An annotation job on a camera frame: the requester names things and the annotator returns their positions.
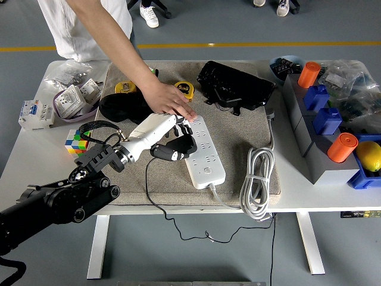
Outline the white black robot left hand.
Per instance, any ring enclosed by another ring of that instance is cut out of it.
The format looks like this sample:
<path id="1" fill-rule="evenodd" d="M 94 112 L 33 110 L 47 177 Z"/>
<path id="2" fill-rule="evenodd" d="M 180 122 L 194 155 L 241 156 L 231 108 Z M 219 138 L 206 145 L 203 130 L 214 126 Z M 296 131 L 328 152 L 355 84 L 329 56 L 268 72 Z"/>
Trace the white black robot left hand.
<path id="1" fill-rule="evenodd" d="M 166 145 L 158 142 L 174 130 L 176 139 Z M 197 145 L 189 122 L 174 114 L 150 114 L 121 142 L 115 153 L 123 164 L 136 162 L 143 151 L 150 150 L 151 156 L 166 161 L 188 158 L 197 150 Z"/>

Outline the person's hand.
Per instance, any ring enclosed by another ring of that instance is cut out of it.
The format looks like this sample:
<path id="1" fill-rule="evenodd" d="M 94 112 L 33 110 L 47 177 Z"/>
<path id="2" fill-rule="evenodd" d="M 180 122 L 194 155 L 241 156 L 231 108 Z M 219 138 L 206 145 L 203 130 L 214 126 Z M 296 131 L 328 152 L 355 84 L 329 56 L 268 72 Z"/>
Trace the person's hand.
<path id="1" fill-rule="evenodd" d="M 175 86 L 155 80 L 140 89 L 155 113 L 180 115 L 190 122 L 197 118 L 196 112 L 188 105 L 189 100 Z"/>

